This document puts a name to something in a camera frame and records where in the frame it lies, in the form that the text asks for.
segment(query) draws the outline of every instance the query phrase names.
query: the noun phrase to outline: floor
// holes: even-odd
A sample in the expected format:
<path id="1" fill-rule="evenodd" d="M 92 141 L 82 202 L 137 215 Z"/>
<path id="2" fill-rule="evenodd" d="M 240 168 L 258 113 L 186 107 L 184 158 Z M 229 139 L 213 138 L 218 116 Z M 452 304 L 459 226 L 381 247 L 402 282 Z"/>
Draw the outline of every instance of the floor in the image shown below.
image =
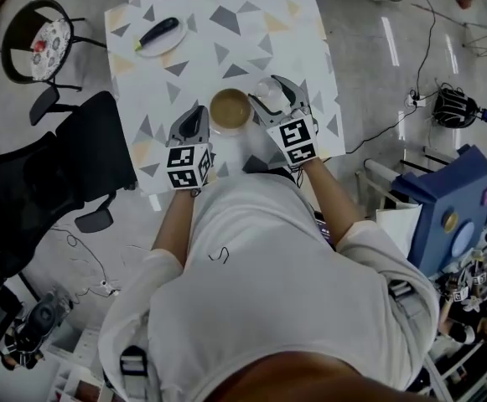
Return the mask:
<path id="1" fill-rule="evenodd" d="M 29 0 L 8 0 L 0 12 L 0 41 L 12 16 Z M 127 0 L 57 0 L 73 17 L 85 16 L 90 22 L 78 34 L 104 41 L 103 13 Z M 436 90 L 436 82 L 461 87 L 480 106 L 487 108 L 487 58 L 476 58 L 462 43 L 482 30 L 464 28 L 461 23 L 487 24 L 487 0 L 476 0 L 471 9 L 462 11 L 454 0 L 430 0 L 435 11 L 455 20 L 438 17 L 431 49 L 420 74 L 423 95 Z M 407 92 L 416 86 L 417 68 L 427 47 L 427 35 L 433 17 L 412 3 L 427 7 L 425 0 L 404 0 L 401 4 L 373 3 L 369 0 L 318 0 L 327 31 L 338 84 L 345 132 L 345 146 L 352 151 L 363 138 L 374 136 L 398 121 L 399 112 L 408 112 L 404 103 Z M 62 92 L 62 101 L 80 104 L 100 90 L 111 90 L 106 53 L 88 44 L 78 44 L 70 55 L 60 83 L 80 83 L 83 91 Z M 22 147 L 54 130 L 64 116 L 46 116 L 36 127 L 28 123 L 28 110 L 44 90 L 40 85 L 15 85 L 3 73 L 0 63 L 0 153 Z M 452 131 L 432 126 L 430 107 L 419 109 L 398 127 L 378 139 L 367 142 L 357 152 L 331 159 L 327 165 L 345 187 L 357 197 L 355 170 L 372 157 L 393 166 L 404 154 L 431 144 L 442 152 L 453 153 L 465 143 L 476 144 L 487 157 L 487 124 L 476 121 L 470 128 Z M 170 194 L 160 196 L 166 209 Z M 98 204 L 89 204 L 91 211 Z M 111 206 L 114 225 L 98 234 L 83 234 L 81 239 L 104 266 L 90 257 L 80 245 L 67 244 L 65 233 L 50 231 L 25 269 L 26 276 L 39 291 L 59 284 L 71 293 L 96 288 L 107 275 L 119 287 L 133 267 L 151 247 L 163 218 L 154 213 L 148 198 L 138 190 L 120 192 Z M 73 225 L 77 214 L 68 214 L 59 226 L 78 234 Z M 111 298 L 87 294 L 70 315 L 77 327 L 100 322 Z"/>

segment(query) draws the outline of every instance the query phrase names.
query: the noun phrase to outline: black cable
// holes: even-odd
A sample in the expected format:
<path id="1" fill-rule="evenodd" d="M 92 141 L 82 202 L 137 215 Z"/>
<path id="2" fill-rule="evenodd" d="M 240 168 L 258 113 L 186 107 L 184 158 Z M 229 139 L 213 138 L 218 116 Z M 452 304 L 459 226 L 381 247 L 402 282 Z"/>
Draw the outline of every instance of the black cable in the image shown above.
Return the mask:
<path id="1" fill-rule="evenodd" d="M 60 229 L 60 228 L 49 228 L 50 230 L 53 230 L 53 231 L 59 231 L 59 232 L 65 232 L 67 235 L 66 235 L 66 242 L 68 243 L 68 245 L 70 247 L 73 247 L 73 248 L 77 248 L 77 243 L 80 243 L 83 247 L 85 247 L 85 249 L 92 255 L 92 257 L 94 258 L 94 260 L 100 264 L 100 268 L 101 268 L 101 272 L 103 273 L 103 279 L 105 281 L 109 281 L 109 279 L 107 278 L 107 273 L 106 273 L 106 269 L 105 267 L 103 266 L 103 264 L 100 262 L 100 260 L 96 257 L 96 255 L 92 252 L 91 249 L 89 249 L 87 247 L 87 245 L 83 242 L 82 239 L 80 238 L 77 238 L 75 235 L 73 235 L 69 230 L 67 229 Z"/>
<path id="2" fill-rule="evenodd" d="M 408 117 L 409 115 L 412 115 L 415 111 L 418 110 L 418 106 L 417 104 L 415 103 L 415 106 L 414 106 L 414 110 L 410 113 L 407 113 L 406 115 L 404 115 L 404 117 L 402 119 L 400 119 L 398 122 L 396 122 L 394 125 L 390 125 L 389 127 L 385 128 L 383 131 L 381 131 L 379 134 L 375 134 L 373 137 L 370 137 L 370 138 L 365 138 L 362 142 L 359 143 L 359 146 L 357 146 L 355 149 L 353 149 L 351 152 L 346 152 L 345 154 L 346 155 L 350 155 L 351 153 L 355 153 L 357 152 L 364 143 L 366 142 L 371 142 L 372 140 L 375 140 L 378 136 L 380 136 L 381 134 L 384 134 L 385 132 L 391 130 L 392 128 L 396 128 L 396 126 L 398 126 L 400 124 L 400 122 L 402 122 L 406 117 Z"/>
<path id="3" fill-rule="evenodd" d="M 94 254 L 94 252 L 89 249 L 89 247 L 83 242 L 83 240 L 81 238 L 78 238 L 76 237 L 75 235 L 73 235 L 69 230 L 67 229 L 61 229 L 61 228 L 49 228 L 53 231 L 58 231 L 58 232 L 64 232 L 66 233 L 66 242 L 68 243 L 68 245 L 70 247 L 73 247 L 74 249 L 77 248 L 77 244 L 81 244 L 91 255 L 92 257 L 94 258 L 94 260 L 100 265 L 100 268 L 101 268 L 101 272 L 103 273 L 103 279 L 104 281 L 109 281 L 108 277 L 107 277 L 107 273 L 106 273 L 106 269 L 105 267 L 103 266 L 103 264 L 100 262 L 100 260 L 96 257 L 96 255 Z M 101 296 L 103 298 L 108 298 L 111 296 L 111 294 L 109 295 L 102 295 L 101 293 L 97 293 L 95 291 L 93 291 L 90 287 L 88 287 L 85 291 L 85 293 L 75 293 L 75 296 L 77 298 L 77 301 L 73 301 L 71 300 L 72 303 L 76 304 L 76 305 L 79 305 L 80 304 L 80 296 L 85 296 L 86 294 L 88 293 L 92 293 L 94 295 L 97 295 L 97 296 Z"/>
<path id="4" fill-rule="evenodd" d="M 208 257 L 211 259 L 211 260 L 219 260 L 222 255 L 223 255 L 223 251 L 226 250 L 226 259 L 223 261 L 223 265 L 226 263 L 226 261 L 228 260 L 228 258 L 230 257 L 230 252 L 228 251 L 228 249 L 226 247 L 223 247 L 221 250 L 220 250 L 220 253 L 219 253 L 219 257 L 218 258 L 212 258 L 211 255 L 208 255 Z"/>
<path id="5" fill-rule="evenodd" d="M 303 166 L 299 165 L 298 167 L 290 167 L 288 166 L 290 173 L 291 174 L 297 174 L 297 177 L 295 179 L 295 184 L 297 185 L 298 188 L 301 188 L 303 186 L 303 180 L 304 180 L 304 174 L 303 174 Z"/>
<path id="6" fill-rule="evenodd" d="M 420 99 L 420 72 L 422 71 L 422 67 L 426 63 L 427 57 L 429 56 L 429 49 L 431 48 L 431 34 L 433 32 L 433 27 L 435 27 L 435 23 L 437 22 L 437 18 L 435 17 L 435 9 L 433 9 L 433 5 L 429 2 L 429 0 L 426 0 L 427 4 L 431 8 L 431 13 L 433 15 L 433 23 L 431 24 L 431 27 L 429 28 L 429 35 L 427 36 L 427 48 L 426 48 L 426 54 L 424 55 L 424 59 L 422 60 L 422 63 L 420 64 L 420 67 L 418 67 L 418 72 L 417 72 L 417 99 Z"/>
<path id="7" fill-rule="evenodd" d="M 85 293 L 76 293 L 75 294 L 75 297 L 77 298 L 77 302 L 71 300 L 74 304 L 76 305 L 79 305 L 81 304 L 81 301 L 79 300 L 79 297 L 80 296 L 85 296 L 87 293 L 92 293 L 93 295 L 97 295 L 97 296 L 101 296 L 102 298 L 108 298 L 108 297 L 111 297 L 111 295 L 102 295 L 101 293 L 96 293 L 95 291 L 93 291 L 90 287 L 88 287 L 85 291 Z"/>

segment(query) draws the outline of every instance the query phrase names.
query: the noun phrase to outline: tabletop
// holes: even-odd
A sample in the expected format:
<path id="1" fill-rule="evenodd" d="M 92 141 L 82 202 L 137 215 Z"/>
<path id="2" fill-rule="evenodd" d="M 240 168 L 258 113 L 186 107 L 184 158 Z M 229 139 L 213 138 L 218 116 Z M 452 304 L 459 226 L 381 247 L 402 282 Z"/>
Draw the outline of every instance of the tabletop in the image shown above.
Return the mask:
<path id="1" fill-rule="evenodd" d="M 136 53 L 135 43 L 169 17 L 187 24 L 184 39 L 155 58 Z M 169 190 L 163 158 L 176 119 L 197 103 L 209 108 L 224 88 L 251 93 L 269 75 L 284 76 L 307 92 L 319 124 L 320 157 L 345 153 L 333 65 L 315 0 L 131 0 L 107 11 L 105 23 L 113 94 L 145 193 Z M 235 137 L 210 131 L 210 142 L 210 182 L 286 164 L 256 123 Z"/>

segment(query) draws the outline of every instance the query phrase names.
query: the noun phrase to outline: cable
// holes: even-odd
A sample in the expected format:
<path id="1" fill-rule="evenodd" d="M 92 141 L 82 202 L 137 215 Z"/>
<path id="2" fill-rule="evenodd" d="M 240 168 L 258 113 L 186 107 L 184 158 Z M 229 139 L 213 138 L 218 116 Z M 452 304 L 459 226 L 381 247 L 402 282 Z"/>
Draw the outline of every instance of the cable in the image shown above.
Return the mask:
<path id="1" fill-rule="evenodd" d="M 380 136 L 380 135 L 384 134 L 385 132 L 387 132 L 387 131 L 391 130 L 392 128 L 396 128 L 396 127 L 397 127 L 397 126 L 400 124 L 400 122 L 402 122 L 402 121 L 403 121 L 403 120 L 404 120 L 406 117 L 408 117 L 408 116 L 412 115 L 412 114 L 413 114 L 415 111 L 417 111 L 417 110 L 418 110 L 418 106 L 417 106 L 417 104 L 416 104 L 416 102 L 415 102 L 414 110 L 413 110 L 412 112 L 407 113 L 406 115 L 404 115 L 404 117 L 403 117 L 402 119 L 400 119 L 400 120 L 399 120 L 398 122 L 396 122 L 394 125 L 390 125 L 389 127 L 385 128 L 385 129 L 384 129 L 383 131 L 381 131 L 379 134 L 375 134 L 373 137 L 370 137 L 370 138 L 365 138 L 365 139 L 364 139 L 362 142 L 360 142 L 360 143 L 359 143 L 359 146 L 357 146 L 357 147 L 356 147 L 355 149 L 353 149 L 351 152 L 346 152 L 345 154 L 346 154 L 346 155 L 350 155 L 351 153 L 355 153 L 355 152 L 357 152 L 357 151 L 358 151 L 358 150 L 359 150 L 359 149 L 362 147 L 362 145 L 363 145 L 364 143 L 366 143 L 366 142 L 371 142 L 372 140 L 375 140 L 375 139 L 376 139 L 378 136 Z"/>
<path id="2" fill-rule="evenodd" d="M 75 294 L 75 297 L 77 298 L 77 302 L 75 302 L 75 301 L 73 301 L 71 299 L 70 300 L 72 301 L 72 303 L 74 303 L 76 305 L 79 305 L 79 304 L 81 304 L 81 301 L 79 300 L 80 296 L 85 296 L 89 292 L 92 293 L 93 295 L 101 296 L 102 298 L 109 298 L 109 297 L 111 297 L 111 295 L 102 295 L 101 293 L 96 293 L 90 287 L 87 287 L 85 293 L 76 293 Z"/>
<path id="3" fill-rule="evenodd" d="M 80 243 L 83 247 L 85 247 L 85 249 L 92 255 L 92 257 L 94 258 L 94 260 L 100 264 L 100 268 L 101 268 L 101 272 L 103 273 L 103 280 L 105 281 L 109 281 L 109 279 L 107 278 L 107 273 L 106 273 L 106 269 L 105 267 L 103 266 L 103 264 L 100 262 L 100 260 L 96 257 L 96 255 L 92 252 L 91 249 L 89 249 L 87 247 L 87 245 L 83 242 L 82 239 L 80 238 L 77 238 L 75 235 L 73 235 L 69 230 L 67 229 L 60 229 L 60 228 L 55 228 L 55 227 L 52 227 L 52 228 L 49 228 L 50 230 L 53 230 L 53 231 L 59 231 L 59 232 L 65 232 L 67 235 L 66 235 L 66 242 L 68 243 L 68 245 L 70 247 L 73 247 L 74 249 L 77 248 L 77 243 Z"/>
<path id="4" fill-rule="evenodd" d="M 55 227 L 52 227 L 52 228 L 49 228 L 53 231 L 58 231 L 58 232 L 65 232 L 66 233 L 66 242 L 68 243 L 68 245 L 70 247 L 73 247 L 74 249 L 77 248 L 77 244 L 81 244 L 90 254 L 91 256 L 94 258 L 94 260 L 100 265 L 100 268 L 101 268 L 101 272 L 103 273 L 103 279 L 104 281 L 109 281 L 108 277 L 107 277 L 107 273 L 106 273 L 106 269 L 105 267 L 103 266 L 103 264 L 100 262 L 100 260 L 96 257 L 96 255 L 94 254 L 94 252 L 89 249 L 89 247 L 83 242 L 83 240 L 81 238 L 78 238 L 76 237 L 75 235 L 73 235 L 69 230 L 67 229 L 61 229 L 61 228 L 55 228 Z M 111 296 L 111 294 L 109 295 L 102 295 L 101 293 L 97 293 L 95 291 L 93 291 L 90 287 L 87 287 L 85 293 L 75 293 L 75 297 L 77 298 L 77 301 L 73 301 L 70 299 L 70 301 L 76 305 L 79 305 L 80 304 L 80 296 L 85 296 L 86 294 L 88 293 L 92 293 L 94 295 L 97 295 L 97 296 L 101 296 L 103 298 L 108 298 Z"/>
<path id="5" fill-rule="evenodd" d="M 422 67 L 426 63 L 427 57 L 429 56 L 429 50 L 431 48 L 431 35 L 433 32 L 433 27 L 435 27 L 435 23 L 437 22 L 437 18 L 435 17 L 435 10 L 433 9 L 433 5 L 429 2 L 429 0 L 426 0 L 427 4 L 431 8 L 431 13 L 433 15 L 433 23 L 431 24 L 431 27 L 429 28 L 429 35 L 427 36 L 427 48 L 426 48 L 426 54 L 424 55 L 424 59 L 422 60 L 422 63 L 420 64 L 420 67 L 418 67 L 418 72 L 417 72 L 417 99 L 420 99 L 420 72 L 422 71 Z"/>
<path id="6" fill-rule="evenodd" d="M 220 250 L 220 253 L 219 253 L 219 257 L 218 258 L 212 258 L 210 255 L 208 255 L 208 257 L 211 259 L 211 260 L 219 260 L 222 255 L 223 255 L 223 251 L 226 250 L 226 259 L 223 261 L 223 265 L 226 263 L 226 261 L 228 260 L 228 258 L 230 257 L 230 252 L 228 251 L 228 249 L 226 247 L 223 247 L 221 250 Z"/>

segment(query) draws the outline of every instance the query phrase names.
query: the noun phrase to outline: electronic device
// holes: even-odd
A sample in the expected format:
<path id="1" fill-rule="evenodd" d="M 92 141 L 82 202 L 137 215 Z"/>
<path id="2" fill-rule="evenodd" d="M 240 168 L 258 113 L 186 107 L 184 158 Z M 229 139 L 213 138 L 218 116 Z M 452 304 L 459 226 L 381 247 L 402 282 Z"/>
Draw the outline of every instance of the electronic device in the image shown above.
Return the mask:
<path id="1" fill-rule="evenodd" d="M 442 88 L 435 100 L 433 118 L 447 128 L 466 128 L 476 119 L 487 122 L 487 109 L 478 107 L 476 101 L 467 97 L 459 88 Z"/>

